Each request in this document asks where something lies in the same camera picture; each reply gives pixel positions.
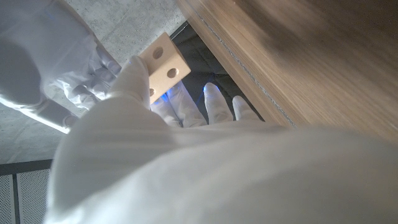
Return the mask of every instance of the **white lab coat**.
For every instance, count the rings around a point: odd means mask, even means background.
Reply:
[[[170,127],[145,98],[115,94],[74,125],[45,223],[398,223],[393,145],[251,120]]]

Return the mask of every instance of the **wooden piece with holes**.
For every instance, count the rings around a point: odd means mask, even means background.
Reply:
[[[148,66],[151,104],[191,72],[167,33],[146,48],[140,58]]]

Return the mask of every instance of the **blue light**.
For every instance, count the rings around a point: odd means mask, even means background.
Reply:
[[[168,101],[169,101],[169,99],[167,98],[166,93],[163,94],[163,95],[161,96],[161,99],[162,99],[164,102],[168,102]]]

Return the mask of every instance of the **wooden board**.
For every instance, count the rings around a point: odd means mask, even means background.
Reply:
[[[177,0],[266,121],[398,142],[395,0]]]

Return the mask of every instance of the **metal grate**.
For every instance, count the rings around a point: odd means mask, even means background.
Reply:
[[[17,174],[21,224],[43,222],[49,174],[48,169]]]
[[[0,223],[15,224],[12,175],[0,176]]]

